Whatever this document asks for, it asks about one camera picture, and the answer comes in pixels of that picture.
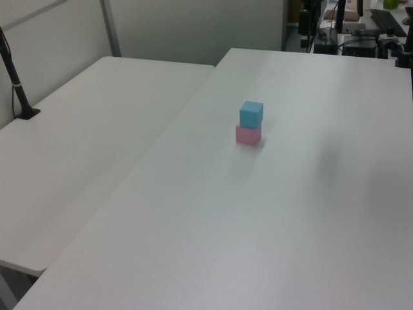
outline black device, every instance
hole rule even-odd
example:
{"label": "black device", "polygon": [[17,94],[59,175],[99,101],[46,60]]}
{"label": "black device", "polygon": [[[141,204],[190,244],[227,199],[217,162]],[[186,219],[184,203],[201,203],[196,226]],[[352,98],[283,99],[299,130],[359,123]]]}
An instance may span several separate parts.
{"label": "black device", "polygon": [[337,30],[318,30],[317,37],[314,38],[313,51],[315,54],[337,55]]}
{"label": "black device", "polygon": [[376,58],[376,38],[345,36],[343,43],[343,56]]}
{"label": "black device", "polygon": [[[343,29],[344,11],[346,8],[346,0],[338,0],[337,4],[337,18],[336,18],[336,30],[340,34]],[[357,0],[357,13],[359,16],[363,16],[363,0]]]}
{"label": "black device", "polygon": [[38,108],[35,108],[35,109],[32,108],[27,101],[26,94],[23,90],[23,86],[21,86],[19,76],[17,75],[17,71],[15,70],[15,67],[12,61],[12,55],[8,47],[5,34],[3,30],[1,29],[1,27],[0,27],[0,54],[5,63],[8,75],[10,76],[10,79],[12,80],[12,85],[15,90],[15,93],[17,94],[17,97],[19,98],[19,101],[20,101],[21,114],[16,116],[16,118],[30,119],[36,114],[40,113],[40,110]]}
{"label": "black device", "polygon": [[372,13],[372,19],[382,31],[383,34],[387,33],[389,28],[394,29],[394,35],[396,37],[406,37],[406,32],[399,25],[399,23],[394,19],[393,15],[389,11],[383,10],[370,10]]}

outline computer equipment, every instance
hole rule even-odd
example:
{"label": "computer equipment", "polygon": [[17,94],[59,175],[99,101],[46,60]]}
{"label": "computer equipment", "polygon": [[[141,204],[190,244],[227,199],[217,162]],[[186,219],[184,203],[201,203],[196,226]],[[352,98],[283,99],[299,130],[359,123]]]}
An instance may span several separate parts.
{"label": "computer equipment", "polygon": [[319,30],[318,36],[314,38],[315,54],[337,55],[337,30]]}
{"label": "computer equipment", "polygon": [[376,58],[376,38],[345,36],[342,55]]}
{"label": "computer equipment", "polygon": [[406,37],[406,32],[399,23],[394,19],[389,11],[371,9],[372,19],[383,33],[387,33],[389,28],[394,29],[394,35],[397,37]]}

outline stacked cubes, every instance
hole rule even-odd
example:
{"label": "stacked cubes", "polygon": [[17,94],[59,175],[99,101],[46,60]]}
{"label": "stacked cubes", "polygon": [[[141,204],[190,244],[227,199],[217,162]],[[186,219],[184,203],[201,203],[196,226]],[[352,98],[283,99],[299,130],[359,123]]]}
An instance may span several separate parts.
{"label": "stacked cubes", "polygon": [[255,145],[261,139],[261,122],[264,104],[246,101],[239,110],[239,124],[236,128],[237,142]]}

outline desk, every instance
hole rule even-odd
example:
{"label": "desk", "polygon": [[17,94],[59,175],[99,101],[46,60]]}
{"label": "desk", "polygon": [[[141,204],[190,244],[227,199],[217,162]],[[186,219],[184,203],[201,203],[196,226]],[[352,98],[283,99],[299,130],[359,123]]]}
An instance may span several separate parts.
{"label": "desk", "polygon": [[0,264],[39,276],[212,70],[106,57],[0,130]]}
{"label": "desk", "polygon": [[387,61],[232,49],[16,310],[408,309],[411,98]]}
{"label": "desk", "polygon": [[[327,3],[327,6],[326,6],[325,10],[326,11],[327,10],[333,10],[336,3],[337,3],[337,1],[328,0],[328,3]],[[402,20],[404,20],[404,18],[407,17],[405,7],[406,6],[412,6],[412,5],[413,5],[412,3],[410,3],[410,4],[409,3],[404,3],[404,4],[400,4],[398,6],[398,8],[396,8],[396,9],[388,10],[393,15],[394,19],[401,25],[401,27],[406,32],[406,34],[408,32],[408,26],[403,25],[401,22],[402,22]],[[372,0],[370,8],[374,8],[374,9],[377,9],[377,10],[384,10],[383,9],[383,1],[382,0]],[[358,21],[358,23],[366,24],[366,29],[378,29],[376,23],[371,18],[371,15],[372,14],[370,13],[370,10],[365,10],[364,11],[364,16],[360,17],[360,20]],[[321,22],[319,27],[320,28],[326,28],[326,27],[330,27],[330,25],[331,25],[331,20],[329,21],[329,20],[325,19]],[[343,36],[344,35],[338,35],[339,44],[342,44]],[[399,41],[402,42],[403,44],[406,43],[406,37],[399,37]]]}

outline white wall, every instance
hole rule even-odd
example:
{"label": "white wall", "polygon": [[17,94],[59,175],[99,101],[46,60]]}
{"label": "white wall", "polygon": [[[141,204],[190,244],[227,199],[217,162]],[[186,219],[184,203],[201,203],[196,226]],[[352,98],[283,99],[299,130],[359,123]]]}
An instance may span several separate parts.
{"label": "white wall", "polygon": [[231,47],[281,50],[284,0],[106,0],[123,57],[217,65]]}
{"label": "white wall", "polygon": [[[7,30],[5,36],[31,105],[111,55],[99,0],[69,0]],[[0,61],[0,128],[12,121],[11,88]]]}

